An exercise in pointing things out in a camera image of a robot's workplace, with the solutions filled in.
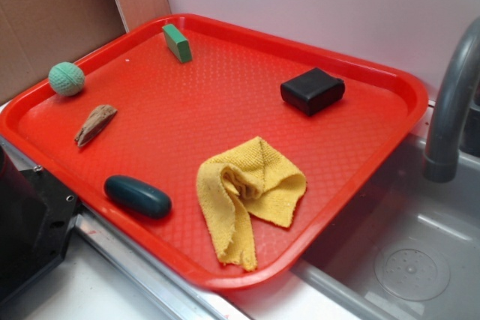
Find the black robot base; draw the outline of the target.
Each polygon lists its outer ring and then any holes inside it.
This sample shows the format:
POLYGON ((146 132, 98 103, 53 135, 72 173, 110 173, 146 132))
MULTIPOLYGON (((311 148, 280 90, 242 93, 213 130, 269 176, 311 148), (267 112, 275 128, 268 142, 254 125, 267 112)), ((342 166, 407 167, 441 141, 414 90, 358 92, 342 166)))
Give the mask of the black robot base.
POLYGON ((65 259, 78 196, 45 169, 19 170, 1 150, 1 303, 65 259))

